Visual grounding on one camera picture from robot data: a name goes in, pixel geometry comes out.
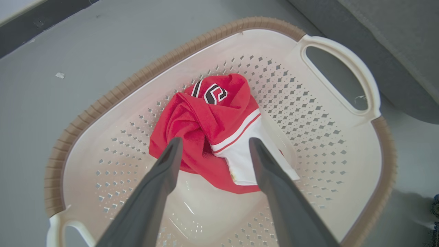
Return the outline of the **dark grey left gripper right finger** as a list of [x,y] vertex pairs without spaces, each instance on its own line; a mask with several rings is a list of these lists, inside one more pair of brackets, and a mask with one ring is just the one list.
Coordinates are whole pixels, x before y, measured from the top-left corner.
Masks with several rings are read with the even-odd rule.
[[280,247],[338,247],[329,228],[258,138],[249,139],[257,185],[267,196]]

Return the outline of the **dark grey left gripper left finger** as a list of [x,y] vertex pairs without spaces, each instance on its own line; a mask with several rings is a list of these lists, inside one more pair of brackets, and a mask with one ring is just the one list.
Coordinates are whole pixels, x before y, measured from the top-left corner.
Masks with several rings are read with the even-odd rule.
[[97,241],[97,247],[156,245],[167,197],[177,184],[182,150],[182,139],[172,139]]

